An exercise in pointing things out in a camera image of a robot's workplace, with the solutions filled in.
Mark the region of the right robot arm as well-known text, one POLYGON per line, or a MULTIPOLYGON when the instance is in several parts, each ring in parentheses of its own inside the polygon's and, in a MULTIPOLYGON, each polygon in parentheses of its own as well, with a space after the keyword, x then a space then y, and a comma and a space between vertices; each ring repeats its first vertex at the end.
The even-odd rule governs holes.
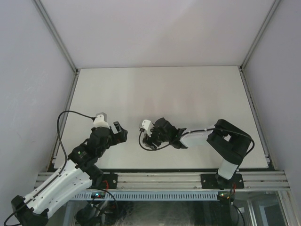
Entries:
POLYGON ((236 171, 255 147, 249 134, 224 119, 219 119, 213 127, 206 129, 176 128, 165 118, 155 123, 145 119, 139 128, 138 143, 146 151, 157 151, 169 146, 188 149, 207 142, 222 157, 214 176, 221 190, 233 187, 236 171))

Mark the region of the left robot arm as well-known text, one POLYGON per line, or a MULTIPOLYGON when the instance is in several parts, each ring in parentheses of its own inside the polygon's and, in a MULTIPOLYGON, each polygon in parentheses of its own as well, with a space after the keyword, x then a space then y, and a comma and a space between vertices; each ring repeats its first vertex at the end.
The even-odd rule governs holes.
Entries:
POLYGON ((66 162, 32 192, 12 199, 13 216, 22 226, 45 226, 49 219, 75 195, 99 188, 103 172, 96 166, 106 150, 127 141, 128 131, 119 122, 106 122, 91 129, 83 143, 75 147, 66 162))

